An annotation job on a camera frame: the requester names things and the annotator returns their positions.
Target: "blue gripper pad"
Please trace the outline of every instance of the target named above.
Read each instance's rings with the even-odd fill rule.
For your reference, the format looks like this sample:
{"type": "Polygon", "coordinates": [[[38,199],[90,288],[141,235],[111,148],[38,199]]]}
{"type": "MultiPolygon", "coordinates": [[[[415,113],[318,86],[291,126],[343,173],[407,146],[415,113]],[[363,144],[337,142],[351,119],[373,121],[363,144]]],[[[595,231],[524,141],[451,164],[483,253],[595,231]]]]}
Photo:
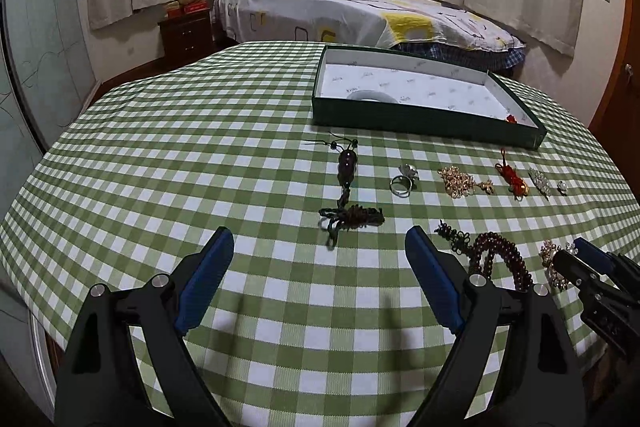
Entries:
{"type": "Polygon", "coordinates": [[[428,245],[413,227],[404,238],[404,253],[420,283],[438,324],[454,335],[465,324],[460,315],[460,297],[428,245]]]}
{"type": "Polygon", "coordinates": [[[206,251],[203,260],[180,294],[175,328],[182,336],[200,325],[211,304],[234,256],[234,236],[225,230],[218,240],[209,239],[203,250],[206,251]]]}
{"type": "Polygon", "coordinates": [[[583,263],[591,266],[596,272],[610,275],[613,272],[613,261],[608,253],[600,248],[594,247],[589,241],[582,237],[574,240],[575,248],[578,249],[576,257],[583,263]]]}

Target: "table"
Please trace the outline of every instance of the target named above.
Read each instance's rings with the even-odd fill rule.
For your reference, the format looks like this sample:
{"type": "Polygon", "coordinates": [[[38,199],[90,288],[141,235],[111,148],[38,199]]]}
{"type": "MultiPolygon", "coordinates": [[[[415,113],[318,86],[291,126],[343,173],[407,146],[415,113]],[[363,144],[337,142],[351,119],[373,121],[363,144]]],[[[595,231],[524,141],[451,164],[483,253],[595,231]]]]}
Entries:
{"type": "MultiPolygon", "coordinates": [[[[499,232],[518,245],[535,282],[546,282],[545,239],[564,245],[581,235],[637,258],[640,208],[609,157],[557,103],[510,80],[548,135],[537,152],[509,150],[508,161],[522,175],[535,166],[565,180],[566,197],[547,201],[532,187],[514,201],[490,144],[335,128],[359,142],[351,202],[382,207],[386,222],[341,232],[327,250],[318,210],[340,194],[337,153],[306,143],[328,137],[310,123],[321,51],[312,42],[242,44],[112,90],[60,137],[1,225],[0,258],[62,346],[94,283],[140,286],[224,225],[236,254],[186,344],[229,419],[404,425],[454,340],[404,257],[410,227],[432,233],[445,219],[472,236],[499,232]],[[404,161],[420,171],[406,200],[388,190],[404,161]],[[436,172],[449,164],[491,178],[497,194],[452,200],[436,172]]],[[[508,275],[497,261],[497,285],[513,287],[508,275]]],[[[580,321],[575,288],[555,298],[587,368],[603,343],[580,321]]],[[[501,328],[470,412],[486,406],[505,341],[501,328]]],[[[134,347],[152,403],[168,412],[140,331],[134,347]]]]}

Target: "jewelry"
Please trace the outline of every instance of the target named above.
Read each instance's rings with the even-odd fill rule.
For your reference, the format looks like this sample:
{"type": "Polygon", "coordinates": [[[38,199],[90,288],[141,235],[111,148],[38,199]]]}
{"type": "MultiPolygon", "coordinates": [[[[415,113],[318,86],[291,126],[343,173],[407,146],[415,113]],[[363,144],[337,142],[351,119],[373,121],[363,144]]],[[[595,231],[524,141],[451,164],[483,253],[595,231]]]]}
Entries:
{"type": "Polygon", "coordinates": [[[500,172],[500,176],[510,185],[509,190],[513,192],[513,197],[517,201],[522,201],[525,196],[529,195],[529,185],[516,174],[513,167],[507,165],[507,160],[504,158],[504,149],[500,149],[500,152],[502,153],[502,165],[495,164],[495,169],[500,172]]]}
{"type": "Polygon", "coordinates": [[[542,257],[542,266],[548,271],[548,279],[551,286],[564,291],[569,287],[569,281],[562,277],[553,266],[553,259],[558,250],[560,250],[560,247],[547,239],[540,248],[540,257],[542,257]]]}
{"type": "Polygon", "coordinates": [[[504,259],[507,268],[513,275],[513,285],[518,291],[527,291],[533,285],[531,274],[527,270],[524,259],[518,252],[516,245],[495,232],[481,233],[476,237],[473,245],[469,246],[469,234],[452,229],[449,225],[440,221],[435,232],[449,241],[451,250],[463,253],[469,258],[469,275],[478,273],[486,279],[491,279],[494,270],[495,254],[504,259]],[[482,254],[486,252],[484,266],[480,267],[482,254]]]}
{"type": "Polygon", "coordinates": [[[476,181],[469,174],[461,172],[454,166],[440,169],[438,174],[444,181],[444,189],[447,194],[457,200],[462,196],[470,196],[474,193],[476,181]]]}
{"type": "Polygon", "coordinates": [[[568,253],[570,253],[571,255],[578,255],[578,247],[575,246],[574,242],[566,242],[564,244],[564,249],[565,251],[567,251],[568,253]]]}
{"type": "Polygon", "coordinates": [[[341,229],[358,229],[364,225],[380,226],[385,222],[385,216],[382,214],[382,208],[363,208],[359,204],[352,204],[350,208],[346,208],[349,203],[351,194],[351,184],[355,176],[356,165],[358,163],[358,155],[355,152],[358,146],[358,140],[349,140],[342,136],[330,133],[338,140],[347,141],[347,147],[338,144],[336,140],[331,143],[324,140],[316,140],[312,143],[323,143],[328,145],[332,150],[340,149],[338,158],[338,183],[342,187],[342,194],[337,201],[337,208],[321,208],[318,211],[321,217],[329,219],[327,232],[329,232],[328,245],[330,248],[335,247],[338,242],[338,232],[341,229]]]}
{"type": "Polygon", "coordinates": [[[420,179],[418,178],[418,169],[409,163],[402,164],[398,169],[402,174],[391,178],[389,190],[399,198],[408,198],[412,189],[415,187],[415,181],[420,179]],[[401,184],[404,190],[397,190],[394,188],[394,184],[401,184]]]}
{"type": "Polygon", "coordinates": [[[492,182],[491,180],[477,183],[476,187],[479,187],[482,190],[484,190],[489,196],[493,196],[495,194],[494,182],[492,182]]]}
{"type": "Polygon", "coordinates": [[[551,183],[546,179],[546,176],[540,171],[529,169],[529,178],[531,178],[536,188],[548,200],[549,193],[551,192],[551,183]]]}

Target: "bedside table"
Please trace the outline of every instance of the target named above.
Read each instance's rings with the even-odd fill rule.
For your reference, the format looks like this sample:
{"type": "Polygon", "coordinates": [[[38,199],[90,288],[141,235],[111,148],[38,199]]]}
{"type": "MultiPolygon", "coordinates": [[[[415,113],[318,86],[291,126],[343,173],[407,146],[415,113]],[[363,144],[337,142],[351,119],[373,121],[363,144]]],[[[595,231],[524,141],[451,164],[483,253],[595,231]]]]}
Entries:
{"type": "Polygon", "coordinates": [[[209,10],[187,13],[158,23],[164,48],[164,61],[175,70],[216,51],[209,10]]]}

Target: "wooden door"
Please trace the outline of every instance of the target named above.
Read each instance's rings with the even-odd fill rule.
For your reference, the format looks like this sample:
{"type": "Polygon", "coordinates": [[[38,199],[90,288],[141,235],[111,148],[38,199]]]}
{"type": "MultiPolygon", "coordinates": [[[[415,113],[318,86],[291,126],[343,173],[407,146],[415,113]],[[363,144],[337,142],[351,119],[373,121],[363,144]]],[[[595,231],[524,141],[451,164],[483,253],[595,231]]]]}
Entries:
{"type": "Polygon", "coordinates": [[[589,129],[640,201],[640,0],[626,0],[618,55],[589,129]]]}

